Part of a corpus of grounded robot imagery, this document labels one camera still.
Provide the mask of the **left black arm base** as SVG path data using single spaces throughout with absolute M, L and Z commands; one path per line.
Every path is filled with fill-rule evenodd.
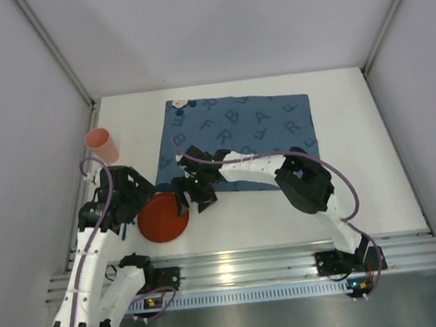
M 177 266 L 153 269 L 147 276 L 144 291 L 151 292 L 153 289 L 168 286 L 179 290 L 181 282 L 180 272 L 181 270 Z

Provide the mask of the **blue letter-print placemat cloth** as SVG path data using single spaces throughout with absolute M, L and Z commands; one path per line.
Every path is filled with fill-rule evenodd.
M 248 155 L 299 147 L 320 155 L 306 94 L 168 100 L 164 118 L 155 180 L 160 192 L 171 192 L 171 179 L 183 175 L 177 146 Z

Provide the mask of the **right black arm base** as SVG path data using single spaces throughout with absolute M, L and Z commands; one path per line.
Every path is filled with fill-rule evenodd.
M 348 254 L 338 250 L 315 253 L 315 263 L 318 275 L 322 277 L 345 275 L 351 273 L 376 272 L 379 268 L 386 269 L 387 262 L 381 257 L 379 265 L 378 253 L 375 248 L 367 248 L 365 252 Z

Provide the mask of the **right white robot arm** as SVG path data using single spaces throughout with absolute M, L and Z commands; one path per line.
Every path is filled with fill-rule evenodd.
M 213 205 L 218 199 L 214 185 L 219 183 L 269 184 L 279 187 L 299 212 L 317 216 L 327 229 L 334 250 L 315 254 L 320 276 L 344 277 L 386 266 L 380 247 L 351 224 L 354 215 L 340 210 L 331 182 L 335 168 L 302 148 L 246 155 L 227 149 L 210 154 L 191 146 L 176 156 L 176 162 L 184 172 L 171 181 L 179 215 L 184 215 L 192 202 L 199 212 Z

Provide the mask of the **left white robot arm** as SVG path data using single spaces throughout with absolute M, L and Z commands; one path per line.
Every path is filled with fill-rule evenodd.
M 119 327 L 131 301 L 152 288 L 154 269 L 146 255 L 128 254 L 105 289 L 111 250 L 120 231 L 148 204 L 155 187 L 131 166 L 98 171 L 92 200 L 78 213 L 77 249 L 60 309 L 49 327 Z

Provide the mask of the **red round plate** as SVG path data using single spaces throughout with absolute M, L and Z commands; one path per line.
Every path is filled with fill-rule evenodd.
M 150 242 L 171 242 L 186 229 L 189 216 L 188 212 L 178 216 L 178 206 L 173 193 L 158 193 L 138 214 L 138 230 Z

